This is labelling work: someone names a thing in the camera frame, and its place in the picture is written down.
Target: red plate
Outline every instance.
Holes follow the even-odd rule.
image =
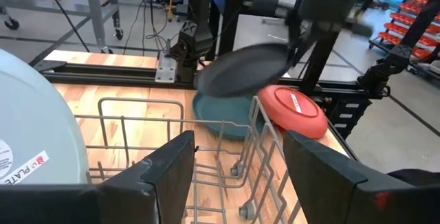
[[[258,93],[269,118],[281,128],[312,139],[324,137],[327,119],[322,109],[297,90],[271,85]]]

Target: wire rack tine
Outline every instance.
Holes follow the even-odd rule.
[[[108,115],[105,116],[103,113],[103,107],[102,103],[105,101],[125,101],[125,102],[154,102],[154,103],[164,103],[164,104],[175,104],[180,109],[179,119],[177,118],[156,118],[156,117],[128,117],[128,116],[112,116]],[[99,115],[76,115],[77,118],[91,118],[91,119],[99,119],[101,124],[101,131],[102,131],[102,138],[103,138],[103,144],[101,146],[97,145],[89,145],[87,148],[103,148],[103,149],[116,149],[116,150],[124,150],[124,154],[126,157],[126,167],[130,164],[130,150],[155,150],[156,147],[146,147],[146,146],[129,146],[129,141],[127,138],[127,123],[126,120],[134,120],[134,121],[153,121],[153,122],[165,122],[166,123],[166,141],[169,142],[171,140],[171,122],[179,122],[180,123],[180,132],[183,132],[183,127],[185,123],[193,123],[193,124],[220,124],[221,129],[219,132],[219,135],[217,138],[217,144],[214,146],[214,148],[203,148],[201,147],[199,149],[200,152],[204,153],[213,153],[212,155],[217,155],[215,157],[215,166],[211,165],[204,165],[204,164],[198,164],[195,160],[194,165],[194,175],[192,180],[192,186],[193,186],[193,205],[186,206],[186,210],[194,210],[194,219],[192,223],[198,223],[202,224],[201,222],[198,222],[198,212],[199,211],[207,211],[207,212],[216,212],[221,213],[223,222],[227,223],[226,218],[226,209],[225,209],[225,198],[223,195],[223,191],[225,188],[242,188],[245,186],[246,182],[249,183],[250,189],[251,189],[251,196],[249,199],[242,205],[246,206],[247,204],[251,204],[256,207],[254,218],[251,220],[252,223],[255,223],[258,219],[260,223],[262,222],[261,218],[261,212],[265,203],[265,200],[268,196],[268,192],[271,192],[271,195],[274,198],[274,202],[276,204],[276,208],[278,209],[278,214],[276,215],[276,218],[274,219],[274,223],[282,223],[285,224],[285,219],[283,217],[283,213],[287,207],[287,201],[283,197],[283,190],[285,188],[285,185],[287,181],[289,180],[288,172],[286,171],[283,175],[283,179],[281,180],[281,183],[279,185],[279,188],[277,188],[274,184],[274,169],[271,167],[271,159],[272,155],[274,153],[274,150],[277,149],[280,152],[281,157],[284,159],[283,149],[281,147],[281,140],[278,137],[278,134],[275,130],[275,128],[272,126],[271,121],[269,120],[266,112],[264,111],[263,106],[261,105],[261,102],[257,97],[254,97],[252,99],[251,103],[251,109],[249,112],[249,121],[250,125],[240,125],[235,124],[234,122],[227,122],[227,121],[205,121],[205,120],[185,120],[184,119],[184,107],[180,102],[170,101],[170,100],[146,100],[146,99],[136,99],[136,98],[103,98],[99,100],[98,102],[98,112]],[[263,130],[261,133],[256,127],[256,121],[259,118],[259,116],[263,116],[263,119],[265,120]],[[108,145],[108,137],[105,129],[105,120],[119,120],[122,127],[122,136],[123,136],[123,146],[109,146]],[[245,127],[247,129],[245,139],[243,141],[241,151],[237,152],[236,150],[228,150],[226,148],[222,148],[223,143],[223,134],[224,134],[224,128],[225,125],[233,125],[235,127]],[[266,138],[272,136],[272,141],[270,144],[266,144],[265,141]],[[236,169],[240,167],[240,170],[237,169],[237,174],[231,174],[231,175],[225,175],[223,172],[223,164],[222,159],[226,159],[226,157],[220,156],[222,155],[228,155],[232,156],[231,158],[237,159],[234,167]],[[253,174],[251,176],[250,171],[252,168],[252,164],[254,160],[258,160],[258,163],[260,164],[260,168],[258,169],[258,172]],[[202,171],[200,168],[205,168],[208,170],[212,170],[212,172],[209,171]],[[98,161],[98,167],[97,168],[90,168],[91,172],[98,171],[99,176],[90,176],[91,178],[100,178],[101,180],[105,180],[110,178],[112,175],[114,175],[117,172],[121,172],[125,170],[125,168],[104,168],[101,164],[101,161]],[[201,175],[209,175],[212,177],[217,177],[217,180],[214,181],[202,181],[197,179],[197,174]],[[257,191],[262,189],[261,184],[263,182],[263,178],[267,181],[267,184],[263,188],[262,194],[257,194]],[[232,181],[224,181],[224,179],[233,179]],[[215,186],[218,187],[219,193],[220,193],[220,208],[209,208],[209,207],[203,207],[198,206],[198,199],[200,191],[197,189],[197,185],[208,185],[208,186]],[[296,218],[296,215],[298,214],[300,209],[299,202],[296,203],[294,210],[289,215],[288,223],[292,223],[293,220]]]
[[[130,166],[130,153],[129,153],[129,143],[127,142],[127,131],[125,129],[125,121],[124,116],[121,116],[121,127],[122,127],[122,137],[124,139],[124,150],[125,150],[125,167],[128,168]]]
[[[274,220],[274,224],[277,224],[281,220],[281,218],[283,217],[284,210],[287,207],[287,201],[283,197],[283,190],[284,190],[284,187],[285,187],[288,179],[289,179],[289,171],[286,170],[286,172],[283,176],[283,179],[281,179],[280,188],[278,189],[278,192],[277,192],[277,195],[280,198],[280,201],[282,204],[281,204],[280,209],[278,210],[278,214],[276,215],[276,218]]]
[[[102,180],[105,180],[104,170],[102,169],[101,161],[98,161],[99,174]]]
[[[194,210],[194,223],[197,223],[197,202],[198,202],[197,183],[196,183],[197,182],[197,167],[196,167],[196,165],[197,165],[197,159],[194,159],[194,183],[193,183],[194,189],[192,190],[192,196],[194,197],[192,199],[192,204],[194,206],[194,208],[193,208],[193,210]]]
[[[90,171],[87,171],[87,172],[85,173],[85,177],[86,177],[86,179],[87,179],[87,183],[88,183],[88,184],[91,184],[92,182],[91,182]]]

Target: caster wheel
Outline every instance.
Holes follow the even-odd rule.
[[[244,171],[243,164],[238,163],[231,167],[231,175],[236,177],[242,175]]]
[[[15,31],[20,27],[20,23],[16,19],[9,18],[9,21],[5,21],[5,26]]]
[[[254,206],[251,203],[248,203],[243,207],[240,207],[239,214],[247,220],[252,220],[255,217]]]
[[[409,72],[412,73],[413,75],[417,75],[418,74],[416,69],[409,69]]]
[[[122,29],[116,30],[115,36],[119,41],[122,40],[122,38],[124,38],[124,30]]]
[[[112,54],[113,51],[111,49],[109,49],[109,53],[106,53],[104,50],[101,50],[101,54]]]
[[[388,3],[383,3],[383,4],[381,5],[381,8],[382,8],[383,11],[387,11],[387,10],[390,8],[390,4],[388,4]]]

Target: workbench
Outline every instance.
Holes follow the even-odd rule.
[[[84,52],[67,52],[67,51],[53,51],[47,60],[64,60],[69,63],[88,63],[100,65],[118,65],[130,67],[156,67],[156,58],[141,57],[141,56],[122,56],[115,54],[90,54]],[[158,88],[141,88],[141,87],[112,87],[112,86],[98,86],[98,85],[63,85],[54,84],[58,92],[64,97],[66,103],[69,105],[72,112],[76,115],[97,115],[97,104],[101,98],[117,97],[117,98],[142,98],[155,100],[175,100],[183,104],[184,119],[193,120],[192,98],[196,94],[193,90],[176,90],[176,89],[158,89]],[[103,104],[104,115],[114,115],[126,117],[159,117],[159,118],[179,118],[179,107],[173,104],[164,103],[145,103],[145,102],[112,102],[108,101]],[[87,120],[85,118],[77,118],[82,132],[82,136],[87,145],[98,145],[102,143],[102,133],[99,120]],[[107,137],[109,145],[117,145],[122,143],[121,125],[118,120],[105,121],[107,130]],[[159,122],[140,122],[133,123],[125,121],[126,137],[129,146],[161,146],[167,141],[167,126],[165,123]],[[216,137],[209,133],[205,128],[199,124],[184,123],[184,130],[195,131],[196,146],[204,148],[216,148],[218,141]],[[179,134],[179,124],[172,123],[169,132],[171,138]],[[268,147],[272,139],[265,138],[263,142],[264,147]],[[332,129],[331,125],[326,135],[319,140],[322,144],[347,155],[349,150],[345,147],[345,143]],[[232,152],[241,151],[243,142],[222,140],[222,149],[228,149]],[[279,187],[282,184],[283,176],[286,172],[286,165],[279,153],[275,150],[270,161],[271,167],[275,171],[273,184]],[[148,151],[130,151],[130,160],[139,161]],[[95,168],[98,161],[102,163],[105,168],[125,167],[124,151],[116,151],[114,149],[108,150],[94,150],[88,149],[88,160],[91,168]],[[230,168],[237,161],[237,156],[220,153],[221,173],[229,175]],[[216,154],[214,152],[197,152],[196,162],[198,164],[205,164],[216,166]],[[249,169],[249,178],[255,179],[259,171],[261,161],[257,156],[252,160]],[[198,174],[197,180],[203,181],[217,181],[216,177],[209,175]],[[236,179],[224,179],[224,183],[234,184]],[[263,188],[267,183],[267,178],[263,176],[262,183],[258,185],[256,190],[256,197],[261,197]],[[247,201],[251,196],[251,187],[249,181],[244,183],[241,188],[224,188],[222,192],[223,197],[220,197],[216,186],[199,185],[197,186],[197,195],[194,193],[194,188],[191,187],[187,205],[194,206],[194,199],[196,199],[197,221],[203,223],[249,223],[242,216],[239,216],[239,207]],[[303,211],[297,203],[296,194],[294,192],[292,183],[287,180],[287,184],[283,190],[283,197],[287,202],[287,207],[283,211],[283,218],[285,220],[294,219],[294,223],[306,223]],[[223,208],[224,213],[209,212],[203,208]],[[188,209],[188,217],[184,218],[182,223],[191,223],[195,221],[194,208]],[[263,201],[260,213],[260,223],[273,223],[278,214],[278,209],[275,206],[274,200],[267,197]]]

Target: storage bin rack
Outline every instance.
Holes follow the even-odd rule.
[[[369,41],[369,48],[376,46],[385,52],[389,52],[394,45],[400,43],[402,36],[408,31],[408,27],[413,25],[415,17],[428,1],[403,0],[397,11],[390,14],[391,22],[384,24],[385,32],[380,32],[377,38]],[[440,14],[435,17],[432,24],[426,29],[425,34],[420,37],[417,46],[414,47],[412,54],[417,58],[417,62],[431,63],[438,58],[440,45],[434,38],[440,33],[438,22],[440,22]]]

